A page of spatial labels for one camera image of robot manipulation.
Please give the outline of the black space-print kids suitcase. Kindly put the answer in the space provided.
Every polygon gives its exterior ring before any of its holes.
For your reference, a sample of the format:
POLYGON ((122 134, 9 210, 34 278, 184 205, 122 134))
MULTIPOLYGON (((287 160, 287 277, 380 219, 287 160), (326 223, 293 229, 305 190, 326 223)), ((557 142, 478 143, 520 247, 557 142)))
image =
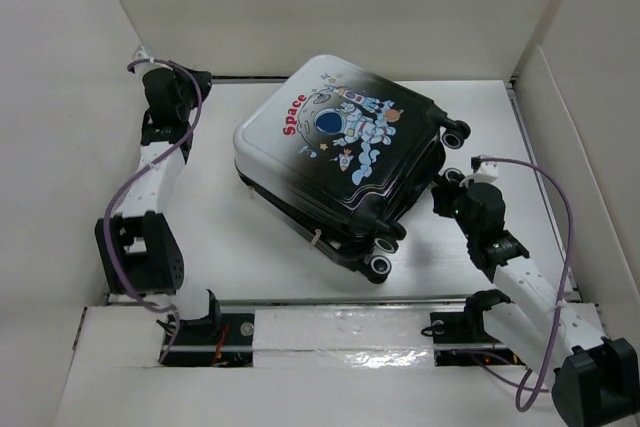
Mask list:
POLYGON ((234 162, 315 248, 381 284, 402 217, 470 133, 431 98, 323 54, 236 128, 234 162))

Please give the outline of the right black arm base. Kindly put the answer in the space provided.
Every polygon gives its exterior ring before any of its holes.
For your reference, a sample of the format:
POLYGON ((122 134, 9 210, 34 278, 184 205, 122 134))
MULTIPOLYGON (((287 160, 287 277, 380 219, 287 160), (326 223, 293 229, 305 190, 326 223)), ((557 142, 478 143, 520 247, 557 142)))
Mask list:
POLYGON ((430 314, 430 324, 421 335, 434 346, 437 367, 520 365, 524 363, 484 329, 483 314, 510 299, 497 289, 479 291, 468 297, 461 311, 430 314))

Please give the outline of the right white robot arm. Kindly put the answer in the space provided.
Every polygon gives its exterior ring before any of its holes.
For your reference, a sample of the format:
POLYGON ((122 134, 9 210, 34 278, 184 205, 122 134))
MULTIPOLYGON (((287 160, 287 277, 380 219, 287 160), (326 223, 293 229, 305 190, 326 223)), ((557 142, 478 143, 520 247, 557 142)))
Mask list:
POLYGON ((604 426, 639 412, 638 355, 610 339, 559 298, 525 246, 505 227, 506 205, 494 185, 448 169, 432 189, 434 211, 451 218, 473 265, 491 282, 465 301, 451 321, 435 321, 436 339, 452 333, 467 343, 511 350, 549 391, 569 426, 604 426))

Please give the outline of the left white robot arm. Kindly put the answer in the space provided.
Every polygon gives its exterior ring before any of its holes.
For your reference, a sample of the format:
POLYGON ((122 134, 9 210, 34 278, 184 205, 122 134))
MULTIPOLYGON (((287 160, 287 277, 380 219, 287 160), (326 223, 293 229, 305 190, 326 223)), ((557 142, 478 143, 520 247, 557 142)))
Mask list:
POLYGON ((127 69, 141 81, 147 102, 139 164, 108 202, 94 233, 110 292, 166 315, 161 326, 174 342, 184 324, 177 307, 150 298, 173 296, 184 281, 183 256, 165 210, 189 160, 213 76, 156 58, 134 60, 127 69))

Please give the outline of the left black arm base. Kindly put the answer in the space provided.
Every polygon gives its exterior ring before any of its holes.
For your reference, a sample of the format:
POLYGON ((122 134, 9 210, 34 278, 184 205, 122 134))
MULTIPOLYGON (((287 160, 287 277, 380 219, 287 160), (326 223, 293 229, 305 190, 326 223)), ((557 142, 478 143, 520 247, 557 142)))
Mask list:
POLYGON ((163 341, 159 363, 172 368, 244 368, 253 365, 255 314, 224 312, 211 290, 208 312, 199 319, 181 320, 177 337, 175 316, 157 320, 163 341))

